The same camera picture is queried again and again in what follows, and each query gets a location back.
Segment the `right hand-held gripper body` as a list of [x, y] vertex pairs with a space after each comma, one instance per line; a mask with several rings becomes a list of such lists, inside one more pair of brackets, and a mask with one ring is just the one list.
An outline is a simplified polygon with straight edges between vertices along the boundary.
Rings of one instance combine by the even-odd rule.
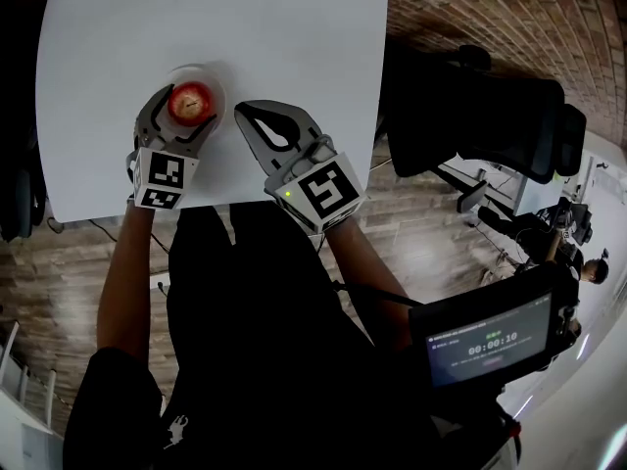
[[347, 155], [336, 152], [327, 135], [271, 173], [265, 192], [315, 234], [346, 219], [365, 199]]

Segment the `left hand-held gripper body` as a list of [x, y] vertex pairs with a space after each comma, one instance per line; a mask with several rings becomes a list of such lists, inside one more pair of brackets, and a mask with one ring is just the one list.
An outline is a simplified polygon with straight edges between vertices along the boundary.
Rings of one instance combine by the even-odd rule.
[[199, 166], [198, 155], [175, 155], [164, 151], [174, 136], [166, 134], [153, 141], [137, 141], [126, 156], [126, 172], [133, 192], [131, 202], [138, 208], [174, 210], [188, 191]]

